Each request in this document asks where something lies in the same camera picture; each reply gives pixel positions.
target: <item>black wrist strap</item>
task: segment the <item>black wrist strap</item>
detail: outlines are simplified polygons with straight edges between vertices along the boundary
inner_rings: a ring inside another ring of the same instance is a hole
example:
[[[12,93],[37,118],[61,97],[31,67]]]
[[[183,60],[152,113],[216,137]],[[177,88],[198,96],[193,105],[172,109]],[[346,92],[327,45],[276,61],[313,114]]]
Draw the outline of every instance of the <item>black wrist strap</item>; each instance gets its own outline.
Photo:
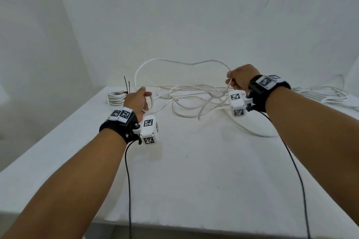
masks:
[[[269,95],[278,87],[283,86],[291,89],[289,83],[285,82],[279,76],[257,75],[249,82],[249,97],[253,98],[252,109],[259,112],[266,111],[266,102]]]
[[[126,124],[119,121],[107,120],[100,126],[99,131],[103,130],[104,128],[109,128],[117,132],[125,140],[126,144],[135,140],[139,140],[141,144],[140,136],[133,133],[133,129],[136,128],[136,125],[138,128],[140,127],[135,113],[132,112]]]

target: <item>finger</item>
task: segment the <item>finger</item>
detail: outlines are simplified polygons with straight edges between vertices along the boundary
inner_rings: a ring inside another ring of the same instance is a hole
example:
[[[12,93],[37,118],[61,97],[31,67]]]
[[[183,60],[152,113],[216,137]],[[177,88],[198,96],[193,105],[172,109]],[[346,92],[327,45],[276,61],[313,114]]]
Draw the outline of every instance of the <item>finger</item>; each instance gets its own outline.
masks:
[[[136,94],[140,94],[141,96],[143,96],[145,92],[146,92],[146,87],[142,86],[140,89],[138,89]]]

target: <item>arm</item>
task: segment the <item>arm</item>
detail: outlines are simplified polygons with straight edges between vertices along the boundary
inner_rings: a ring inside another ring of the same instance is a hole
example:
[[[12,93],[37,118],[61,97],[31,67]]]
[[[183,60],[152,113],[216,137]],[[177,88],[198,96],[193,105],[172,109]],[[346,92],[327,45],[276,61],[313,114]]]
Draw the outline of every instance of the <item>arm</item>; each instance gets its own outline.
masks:
[[[235,89],[248,92],[249,81],[259,74],[245,65],[227,77]],[[359,121],[284,87],[269,95],[266,111],[294,155],[359,224]]]
[[[138,121],[150,95],[142,87],[126,96],[124,105]],[[125,149],[119,134],[102,130],[41,186],[3,239],[81,239],[112,186]]]

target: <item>black cable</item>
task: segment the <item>black cable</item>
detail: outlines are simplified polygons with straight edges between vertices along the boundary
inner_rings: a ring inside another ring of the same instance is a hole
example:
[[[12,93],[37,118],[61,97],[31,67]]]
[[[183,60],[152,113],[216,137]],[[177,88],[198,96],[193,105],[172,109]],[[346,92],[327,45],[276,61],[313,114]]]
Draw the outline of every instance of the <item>black cable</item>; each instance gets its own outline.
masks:
[[[271,119],[270,119],[267,115],[265,115],[263,112],[260,112],[260,113],[263,114],[263,115],[272,123]],[[297,174],[298,174],[298,177],[299,177],[299,180],[300,180],[300,184],[302,185],[303,203],[304,203],[304,217],[305,217],[305,219],[306,219],[307,237],[308,237],[308,239],[311,239],[312,237],[311,237],[311,232],[310,232],[310,229],[309,229],[306,191],[304,190],[304,183],[303,183],[303,180],[302,180],[302,176],[301,176],[300,173],[299,173],[298,167],[297,167],[297,165],[295,164],[295,161],[294,161],[294,159],[293,159],[293,156],[292,156],[292,154],[291,154],[289,148],[287,147],[287,145],[285,144],[285,142],[283,141],[282,138],[281,138],[281,140],[282,140],[283,144],[285,145],[285,148],[287,149],[287,151],[288,151],[288,153],[289,153],[289,156],[290,156],[290,158],[291,158],[291,160],[292,160],[292,162],[293,162],[293,164],[294,164],[294,167],[295,167],[295,169],[296,169],[296,171],[297,171]]]
[[[128,93],[128,88],[127,88],[127,82],[126,82],[126,77],[125,76],[123,76],[124,78],[125,78],[125,84],[126,84],[126,91],[127,91],[127,93]]]
[[[128,167],[127,167],[127,150],[130,147],[130,145],[132,145],[136,141],[137,140],[130,142],[130,144],[126,147],[126,151],[125,151],[125,165],[126,165],[127,178],[128,178],[128,221],[130,228],[130,233],[128,234],[129,239],[132,239],[132,222],[131,222],[131,186],[130,186],[130,174],[128,172]]]

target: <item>white table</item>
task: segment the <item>white table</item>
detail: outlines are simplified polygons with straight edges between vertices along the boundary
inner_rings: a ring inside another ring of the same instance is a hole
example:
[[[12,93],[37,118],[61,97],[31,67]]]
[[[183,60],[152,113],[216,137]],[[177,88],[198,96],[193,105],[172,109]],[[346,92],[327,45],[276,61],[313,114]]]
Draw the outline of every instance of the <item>white table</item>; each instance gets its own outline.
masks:
[[[119,89],[104,88],[0,173],[0,213],[19,214],[46,179],[97,134],[110,113],[105,95]],[[155,101],[155,109],[165,102]],[[198,121],[175,116],[168,105],[156,114],[160,142],[131,146],[134,225],[305,237],[301,186],[283,143],[249,135],[222,111]],[[261,133],[275,133],[255,112],[241,122]],[[312,236],[357,238],[355,223],[301,164],[299,170]],[[94,221],[128,223],[124,159]]]

